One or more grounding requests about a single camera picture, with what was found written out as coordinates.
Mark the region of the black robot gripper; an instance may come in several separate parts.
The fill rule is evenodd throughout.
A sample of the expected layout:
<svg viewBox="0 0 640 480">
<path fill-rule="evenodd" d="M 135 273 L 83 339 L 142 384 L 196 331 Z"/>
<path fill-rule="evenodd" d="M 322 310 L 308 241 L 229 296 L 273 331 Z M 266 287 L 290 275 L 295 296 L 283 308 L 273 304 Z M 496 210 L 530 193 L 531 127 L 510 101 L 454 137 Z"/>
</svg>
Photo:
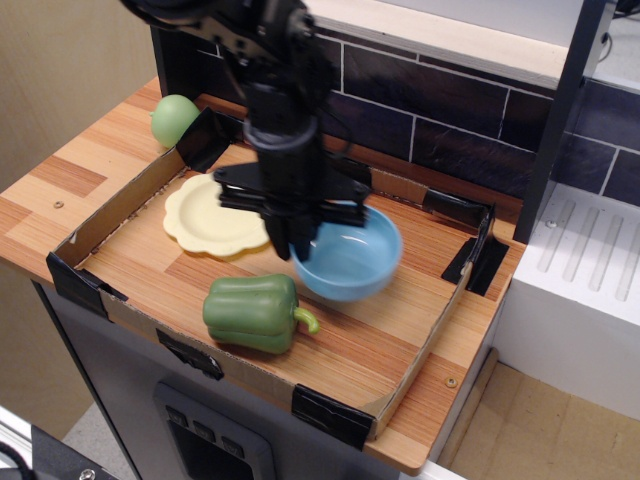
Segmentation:
<svg viewBox="0 0 640 480">
<path fill-rule="evenodd" d="M 222 186 L 225 207 L 264 213 L 263 221 L 278 257 L 310 257 L 319 223 L 362 227 L 367 222 L 366 185 L 335 170 L 316 127 L 293 134 L 244 129 L 257 161 L 220 167 L 213 178 Z M 289 220 L 289 239 L 286 220 Z"/>
</svg>

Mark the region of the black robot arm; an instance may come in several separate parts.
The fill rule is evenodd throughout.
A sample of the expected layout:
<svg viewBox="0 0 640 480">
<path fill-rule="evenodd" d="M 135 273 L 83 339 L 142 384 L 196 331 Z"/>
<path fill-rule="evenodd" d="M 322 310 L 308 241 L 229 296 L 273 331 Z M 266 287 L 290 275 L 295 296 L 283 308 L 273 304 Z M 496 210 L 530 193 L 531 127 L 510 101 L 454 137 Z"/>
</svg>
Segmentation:
<svg viewBox="0 0 640 480">
<path fill-rule="evenodd" d="M 217 45 L 245 100 L 254 163 L 217 169 L 222 206 L 256 212 L 278 256 L 309 259 L 319 227 L 362 227 L 368 186 L 337 171 L 319 113 L 335 68 L 301 1 L 127 1 L 150 26 Z"/>
</svg>

